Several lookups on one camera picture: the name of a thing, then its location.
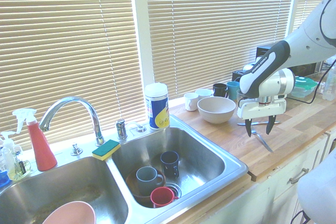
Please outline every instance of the white cup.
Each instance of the white cup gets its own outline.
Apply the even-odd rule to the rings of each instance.
[[[210,89],[197,89],[195,91],[196,94],[198,94],[198,100],[210,97],[212,95],[212,90]]]
[[[184,94],[185,109],[188,111],[197,110],[198,94],[186,93]]]

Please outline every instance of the red spray bottle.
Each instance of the red spray bottle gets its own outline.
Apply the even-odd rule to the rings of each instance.
[[[49,170],[57,165],[56,158],[50,150],[46,137],[38,126],[38,122],[34,117],[36,110],[19,109],[13,111],[13,115],[17,117],[17,134],[20,133],[23,122],[26,121],[30,139],[32,141],[37,169],[41,172]]]

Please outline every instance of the wooden countertop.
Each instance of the wooden countertop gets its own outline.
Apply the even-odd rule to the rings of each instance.
[[[237,125],[238,122],[244,122],[237,116],[237,108],[231,119],[222,124],[206,122],[197,110],[189,112],[183,104],[171,108],[170,113],[243,161],[249,168],[252,180],[258,181],[336,125],[336,100],[323,100],[320,94],[312,104],[286,100],[285,114],[277,116],[277,121],[281,123],[275,124],[269,135],[266,134],[266,125],[254,126],[273,153],[267,151],[255,135],[249,137],[244,126]],[[258,118],[253,121],[267,120]]]
[[[310,101],[312,94],[304,100]],[[326,101],[317,94],[312,104],[287,100],[286,112],[277,116],[280,124],[274,125],[271,133],[266,134],[266,125],[255,125],[256,131],[274,151],[270,153],[254,135],[248,137],[243,122],[236,112],[222,124],[211,124],[203,120],[198,111],[189,112],[184,104],[171,108],[170,113],[203,134],[209,140],[230,152],[249,167],[249,175],[234,181],[229,186],[205,199],[169,224],[199,223],[207,214],[215,213],[249,188],[262,182],[274,168],[297,155],[302,149],[336,126],[336,100]],[[267,121],[268,118],[254,119],[254,122]]]

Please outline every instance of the fork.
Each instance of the fork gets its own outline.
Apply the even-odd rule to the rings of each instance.
[[[260,139],[260,141],[263,143],[263,145],[266,147],[266,149],[269,151],[269,152],[273,152],[272,149],[268,146],[268,144],[265,142],[265,140],[263,139],[263,137],[261,137],[257,132],[256,130],[251,126],[251,133],[252,134],[256,134],[258,136],[258,138]]]

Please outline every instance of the green sponge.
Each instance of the green sponge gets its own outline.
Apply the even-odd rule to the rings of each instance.
[[[92,157],[95,157],[103,161],[109,156],[111,156],[119,148],[120,148],[119,142],[108,140],[106,143],[99,146],[92,152]]]

